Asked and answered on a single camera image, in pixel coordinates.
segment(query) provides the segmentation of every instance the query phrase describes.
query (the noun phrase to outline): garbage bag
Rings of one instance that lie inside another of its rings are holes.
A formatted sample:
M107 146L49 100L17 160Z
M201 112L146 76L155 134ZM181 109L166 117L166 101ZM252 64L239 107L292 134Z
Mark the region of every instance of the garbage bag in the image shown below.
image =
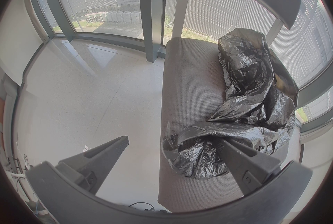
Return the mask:
M270 155L289 141L295 127L298 87L264 34L236 28L219 39L218 48L225 101L210 119L179 134L172 135L168 124L161 143L173 170L193 179L228 172L213 136L232 137Z

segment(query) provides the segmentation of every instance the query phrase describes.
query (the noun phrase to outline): seat cushion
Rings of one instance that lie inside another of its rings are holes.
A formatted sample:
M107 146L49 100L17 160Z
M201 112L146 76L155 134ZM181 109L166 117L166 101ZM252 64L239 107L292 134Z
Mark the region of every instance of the seat cushion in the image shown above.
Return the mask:
M225 99L223 69L217 44L173 38L164 62L161 139L170 122L171 133L208 120ZM177 174L161 153L158 202L171 212L201 210L241 197L231 173L209 180Z

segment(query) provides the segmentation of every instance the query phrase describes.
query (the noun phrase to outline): gray upholstered seat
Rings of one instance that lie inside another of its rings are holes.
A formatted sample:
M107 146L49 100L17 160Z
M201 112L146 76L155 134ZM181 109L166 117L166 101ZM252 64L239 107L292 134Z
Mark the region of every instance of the gray upholstered seat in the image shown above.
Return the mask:
M177 133L195 122L207 120L225 98L223 69L217 44L206 41L173 38L165 55L161 139L168 121L171 133ZM288 146L275 157L283 161ZM172 212L210 208L241 197L231 173L210 180L194 180L178 175L161 153L158 202Z

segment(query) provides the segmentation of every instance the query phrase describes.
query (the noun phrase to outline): floor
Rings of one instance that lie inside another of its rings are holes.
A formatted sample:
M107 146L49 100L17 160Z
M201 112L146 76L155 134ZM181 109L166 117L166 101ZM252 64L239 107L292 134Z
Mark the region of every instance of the floor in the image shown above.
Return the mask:
M119 136L130 144L97 196L148 202L159 189L164 60L104 43L53 39L31 65L14 122L17 155L30 165L82 153ZM137 208L149 208L137 205Z

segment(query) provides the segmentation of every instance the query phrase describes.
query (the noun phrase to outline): white tiled floor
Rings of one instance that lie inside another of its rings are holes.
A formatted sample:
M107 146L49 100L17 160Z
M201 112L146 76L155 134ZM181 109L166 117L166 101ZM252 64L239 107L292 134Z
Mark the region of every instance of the white tiled floor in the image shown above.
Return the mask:
M14 134L21 163L25 154L31 165L56 165L85 146L128 135L130 145L97 196L163 209L157 203L163 66L140 51L53 39L30 67L19 99Z

